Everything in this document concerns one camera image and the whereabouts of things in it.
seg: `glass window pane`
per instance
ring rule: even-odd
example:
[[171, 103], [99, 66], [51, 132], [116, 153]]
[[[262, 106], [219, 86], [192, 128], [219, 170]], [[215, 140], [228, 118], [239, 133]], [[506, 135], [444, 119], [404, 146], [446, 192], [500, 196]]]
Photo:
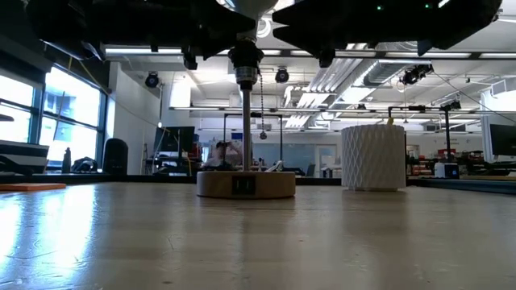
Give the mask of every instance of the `glass window pane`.
[[30, 85], [0, 76], [0, 98], [16, 102], [25, 106], [32, 106], [32, 92]]
[[56, 132], [56, 140], [53, 140], [56, 120], [43, 117], [41, 122], [41, 145], [50, 145], [48, 151], [48, 166], [61, 166], [66, 148], [72, 152], [73, 161], [83, 157], [95, 159], [97, 145], [97, 131], [76, 126], [65, 122], [59, 122]]
[[24, 110], [0, 106], [0, 114], [11, 116], [14, 122], [0, 122], [0, 139], [27, 143], [31, 113]]
[[52, 68], [46, 76], [44, 110], [72, 118], [93, 126], [98, 125], [100, 91], [58, 68]]

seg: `white 3d printed vase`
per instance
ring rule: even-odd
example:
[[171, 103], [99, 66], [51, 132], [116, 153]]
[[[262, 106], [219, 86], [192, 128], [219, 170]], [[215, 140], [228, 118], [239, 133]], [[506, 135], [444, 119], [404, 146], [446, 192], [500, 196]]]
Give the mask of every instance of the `white 3d printed vase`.
[[405, 187], [402, 126], [348, 127], [342, 130], [342, 141], [342, 186], [367, 191], [396, 191]]

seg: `security camera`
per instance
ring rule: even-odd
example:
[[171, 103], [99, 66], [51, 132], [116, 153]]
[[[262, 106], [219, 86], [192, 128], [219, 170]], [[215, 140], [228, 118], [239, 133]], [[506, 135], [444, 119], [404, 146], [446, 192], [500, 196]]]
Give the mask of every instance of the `security camera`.
[[157, 72], [149, 72], [147, 79], [145, 79], [145, 85], [148, 88], [154, 89], [160, 84], [160, 78]]
[[287, 68], [279, 68], [276, 72], [276, 83], [284, 84], [289, 81], [289, 73], [287, 72]]

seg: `table surface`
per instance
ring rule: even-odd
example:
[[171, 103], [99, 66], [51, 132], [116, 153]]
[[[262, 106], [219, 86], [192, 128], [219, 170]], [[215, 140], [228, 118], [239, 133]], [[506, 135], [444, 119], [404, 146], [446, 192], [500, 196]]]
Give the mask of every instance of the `table surface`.
[[0, 289], [515, 289], [516, 199], [298, 187], [196, 197], [194, 184], [0, 194]]

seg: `orange pad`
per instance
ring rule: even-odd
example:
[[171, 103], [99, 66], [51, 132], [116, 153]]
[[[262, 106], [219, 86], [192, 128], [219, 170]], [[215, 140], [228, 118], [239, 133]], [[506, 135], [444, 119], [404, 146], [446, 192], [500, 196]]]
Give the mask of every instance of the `orange pad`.
[[36, 191], [65, 188], [66, 184], [0, 184], [1, 191]]

